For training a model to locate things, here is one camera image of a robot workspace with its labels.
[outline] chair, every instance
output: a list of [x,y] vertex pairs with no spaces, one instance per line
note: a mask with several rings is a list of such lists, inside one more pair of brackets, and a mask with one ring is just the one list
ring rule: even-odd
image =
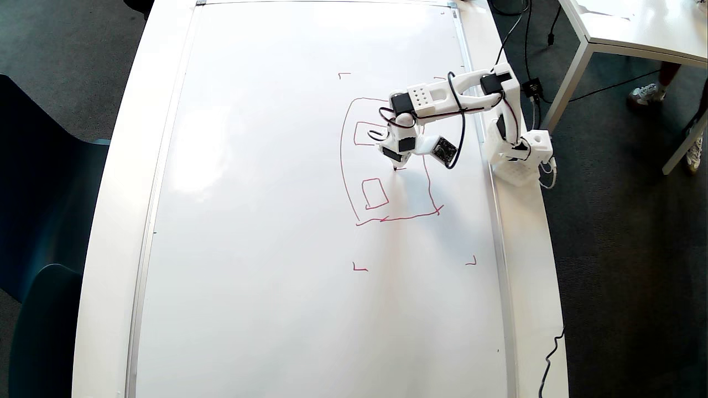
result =
[[59,264],[37,274],[20,310],[10,351],[10,398],[72,395],[81,275]]
[[47,264],[83,273],[107,154],[0,74],[0,288],[18,301]]

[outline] white table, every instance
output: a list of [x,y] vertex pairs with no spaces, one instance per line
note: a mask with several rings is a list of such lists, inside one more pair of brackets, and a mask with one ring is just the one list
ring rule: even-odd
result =
[[[74,397],[124,397],[139,264],[154,226],[169,108],[193,9],[192,0],[156,1],[120,107],[89,242],[74,355]],[[490,67],[500,40],[486,2],[459,5],[475,68]],[[484,115],[484,124],[491,121]],[[550,236],[538,186],[496,182],[513,313],[516,389],[537,395],[544,357],[563,321]],[[568,394],[564,340],[552,357],[544,394]]]
[[[595,52],[708,67],[706,17],[695,0],[636,0],[631,7],[634,16],[629,18],[588,12],[577,0],[559,1],[578,35],[580,46],[541,124],[544,129],[553,130],[558,124]],[[666,162],[662,168],[664,174],[673,169],[703,133],[705,113],[697,126],[699,128],[692,131]]]

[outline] person's leg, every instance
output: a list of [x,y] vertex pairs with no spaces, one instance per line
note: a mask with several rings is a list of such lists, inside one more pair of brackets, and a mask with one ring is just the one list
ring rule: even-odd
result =
[[666,89],[678,73],[679,68],[681,68],[681,64],[662,62],[658,81],[632,90],[627,97],[627,104],[634,109],[642,109],[652,104],[661,103],[666,95]]
[[[686,135],[690,135],[691,130],[695,128],[700,128],[703,129],[705,128],[704,125],[697,125],[696,123],[698,120],[703,116],[703,113],[706,112],[706,109],[708,109],[708,80],[706,80],[705,84],[703,85],[703,94],[701,95],[701,102],[698,105],[698,112],[691,118],[691,121],[688,122],[688,125],[683,129],[684,133]],[[703,134],[701,133],[698,138],[696,139],[696,142],[691,145],[691,147],[688,149],[686,152],[686,155],[683,157],[683,165],[688,171],[689,174],[692,176],[695,175],[698,172],[698,166],[701,164],[701,153],[703,152]]]

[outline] robotic arm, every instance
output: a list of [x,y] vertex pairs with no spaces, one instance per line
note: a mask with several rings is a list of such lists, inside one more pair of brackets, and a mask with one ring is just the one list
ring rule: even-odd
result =
[[[520,87],[509,64],[497,64],[494,69],[494,73],[481,70],[459,76],[450,72],[446,81],[416,84],[391,93],[390,108],[379,109],[387,122],[388,135],[383,137],[372,130],[369,136],[379,142],[378,149],[391,159],[394,170],[403,167],[412,154],[430,154],[451,169],[462,148],[464,116],[460,148],[440,135],[424,135],[423,126],[443,118],[493,110],[497,118],[488,128],[485,152],[495,174],[520,186],[539,178],[539,164],[550,164],[555,172],[548,132],[521,133],[516,116],[521,115]],[[473,86],[481,86],[484,95],[462,94]]]

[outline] table leg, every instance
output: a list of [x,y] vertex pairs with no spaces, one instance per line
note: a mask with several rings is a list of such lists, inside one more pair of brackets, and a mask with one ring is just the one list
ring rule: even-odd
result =
[[578,47],[576,56],[573,58],[571,67],[568,69],[565,79],[563,79],[563,84],[561,84],[560,89],[558,89],[556,98],[553,100],[553,104],[548,110],[543,123],[541,123],[541,129],[553,133],[553,129],[556,127],[556,124],[558,124],[558,120],[560,120],[561,114],[566,109],[568,101],[570,101],[592,56],[593,51],[590,48],[590,44],[585,40],[581,40],[580,47]]
[[708,110],[703,112],[703,116],[701,116],[695,126],[693,126],[691,133],[685,140],[683,140],[676,152],[671,155],[671,158],[666,162],[666,164],[664,164],[664,167],[661,168],[661,171],[665,175],[669,174],[671,170],[673,170],[678,161],[680,161],[683,155],[686,154],[688,148],[690,148],[693,142],[698,139],[699,135],[703,134],[703,130],[706,128],[706,122],[708,122]]

